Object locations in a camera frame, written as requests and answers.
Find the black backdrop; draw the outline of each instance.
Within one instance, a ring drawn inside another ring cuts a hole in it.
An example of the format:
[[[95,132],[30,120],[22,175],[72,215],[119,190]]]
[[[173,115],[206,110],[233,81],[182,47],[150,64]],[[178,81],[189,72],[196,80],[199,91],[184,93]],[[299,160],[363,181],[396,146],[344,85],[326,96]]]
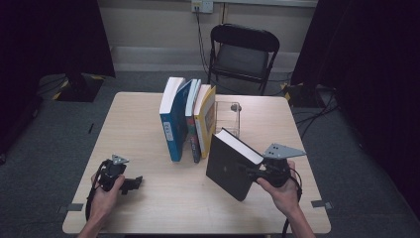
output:
[[[0,1],[0,152],[40,79],[67,70],[115,77],[97,1]]]
[[[319,0],[291,79],[292,84],[337,88],[364,147],[417,217],[419,11],[419,1]]]

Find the black book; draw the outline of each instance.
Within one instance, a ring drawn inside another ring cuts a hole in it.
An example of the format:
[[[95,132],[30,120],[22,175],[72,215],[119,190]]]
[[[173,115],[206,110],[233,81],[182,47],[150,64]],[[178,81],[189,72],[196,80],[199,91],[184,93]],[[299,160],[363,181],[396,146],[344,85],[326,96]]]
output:
[[[259,169],[263,156],[222,128],[212,136],[208,160],[206,176],[242,201],[253,184],[247,168]]]

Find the chair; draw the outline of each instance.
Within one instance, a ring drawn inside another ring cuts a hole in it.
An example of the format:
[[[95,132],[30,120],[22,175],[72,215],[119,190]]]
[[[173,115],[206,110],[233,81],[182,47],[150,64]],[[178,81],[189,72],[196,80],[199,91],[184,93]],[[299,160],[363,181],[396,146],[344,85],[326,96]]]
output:
[[[260,84],[263,95],[277,55],[280,43],[278,38],[265,30],[223,24],[211,31],[211,53],[207,84],[211,74],[242,79]],[[216,53],[216,43],[220,44]]]

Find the yellow book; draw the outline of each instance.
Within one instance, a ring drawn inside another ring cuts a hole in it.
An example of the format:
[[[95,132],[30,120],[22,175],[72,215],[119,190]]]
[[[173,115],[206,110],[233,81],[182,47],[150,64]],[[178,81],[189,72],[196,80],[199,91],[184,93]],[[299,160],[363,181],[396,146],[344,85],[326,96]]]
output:
[[[201,149],[201,158],[207,158],[212,135],[216,130],[216,86],[202,84],[194,108],[195,127]]]

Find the gray carpet floor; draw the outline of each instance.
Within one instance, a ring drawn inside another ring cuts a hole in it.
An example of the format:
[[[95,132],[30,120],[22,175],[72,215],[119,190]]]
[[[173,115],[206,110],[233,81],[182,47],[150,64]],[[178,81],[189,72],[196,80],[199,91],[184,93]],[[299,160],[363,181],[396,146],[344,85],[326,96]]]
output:
[[[43,78],[38,116],[0,167],[0,237],[71,237],[61,230],[65,214],[58,210],[73,199],[114,95],[163,92],[169,76],[206,80],[200,71],[117,72],[116,78],[106,78],[94,102],[86,103],[52,100],[61,75]],[[280,83],[289,77],[273,73],[265,95],[281,96]],[[259,94],[256,84],[225,81],[220,79],[218,93]],[[330,94],[321,92],[325,101]],[[330,107],[335,105],[333,98]],[[292,108],[301,134],[310,121],[298,122],[320,111]],[[317,118],[304,134],[321,195],[333,204],[328,210],[332,230],[317,237],[420,237],[417,218],[387,174],[361,149],[356,135],[339,109]]]

